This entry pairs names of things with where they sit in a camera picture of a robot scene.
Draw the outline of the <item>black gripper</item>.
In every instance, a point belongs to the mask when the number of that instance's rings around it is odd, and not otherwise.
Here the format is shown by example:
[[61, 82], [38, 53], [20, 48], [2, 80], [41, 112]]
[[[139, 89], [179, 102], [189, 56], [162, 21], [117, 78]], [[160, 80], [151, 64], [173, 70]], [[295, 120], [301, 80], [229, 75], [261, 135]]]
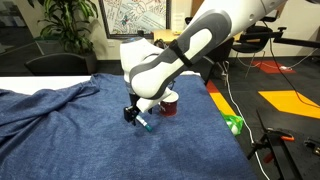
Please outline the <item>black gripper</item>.
[[136, 117], [140, 113], [140, 109], [137, 107], [137, 101], [140, 99], [140, 97], [135, 94], [130, 94], [129, 97], [131, 105], [123, 109], [124, 119], [128, 123], [136, 125]]

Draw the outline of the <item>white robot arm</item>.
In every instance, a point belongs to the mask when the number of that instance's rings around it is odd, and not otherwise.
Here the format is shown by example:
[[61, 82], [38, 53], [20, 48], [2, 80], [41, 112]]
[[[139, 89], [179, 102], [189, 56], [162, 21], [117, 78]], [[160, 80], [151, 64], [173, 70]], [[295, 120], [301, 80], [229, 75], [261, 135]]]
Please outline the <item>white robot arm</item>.
[[287, 0], [204, 0], [191, 22], [168, 47], [162, 49], [144, 37], [120, 45], [121, 66], [131, 105], [124, 118], [135, 124], [172, 94], [177, 76], [225, 41], [261, 20]]

